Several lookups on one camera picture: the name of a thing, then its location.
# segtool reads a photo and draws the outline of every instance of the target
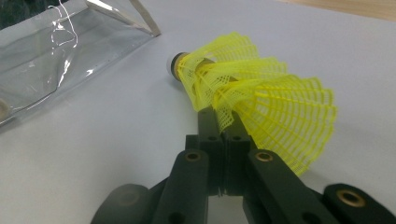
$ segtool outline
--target transparent packaging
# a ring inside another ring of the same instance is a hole
[[[0,30],[0,125],[71,90],[158,34],[135,0],[59,1]]]

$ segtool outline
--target yellow mesh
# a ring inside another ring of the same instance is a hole
[[[180,59],[177,72],[195,110],[214,107],[220,132],[235,111],[258,148],[276,152],[297,175],[332,134],[332,91],[315,77],[288,74],[276,58],[259,58],[245,36],[220,36]]]

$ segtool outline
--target brass insert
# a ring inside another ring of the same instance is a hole
[[[139,193],[134,190],[124,191],[118,198],[118,203],[120,206],[131,206],[139,201]]]
[[[256,159],[259,161],[272,161],[274,158],[266,152],[259,152],[256,154]]]
[[[350,189],[339,189],[336,194],[341,202],[346,203],[349,206],[364,207],[366,205],[366,201],[359,194]]]
[[[198,161],[201,159],[201,154],[197,152],[190,152],[186,154],[186,160],[187,161]]]

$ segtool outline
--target shuttlecock cork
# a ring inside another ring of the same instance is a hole
[[[168,62],[192,106],[213,106],[220,132],[241,118],[258,148],[276,152],[297,175],[308,169],[330,139],[336,116],[332,91],[316,77],[289,74],[276,58],[260,58],[238,33],[223,35]]]
[[[0,99],[0,122],[4,121],[9,115],[9,106],[3,99]]]

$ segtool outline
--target yellow shuttlecock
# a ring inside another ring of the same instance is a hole
[[[197,111],[213,106],[219,131],[241,118],[258,148],[276,152],[297,175],[322,152],[332,134],[336,107],[320,81],[288,74],[276,58],[260,58],[238,33],[220,36],[168,65]]]

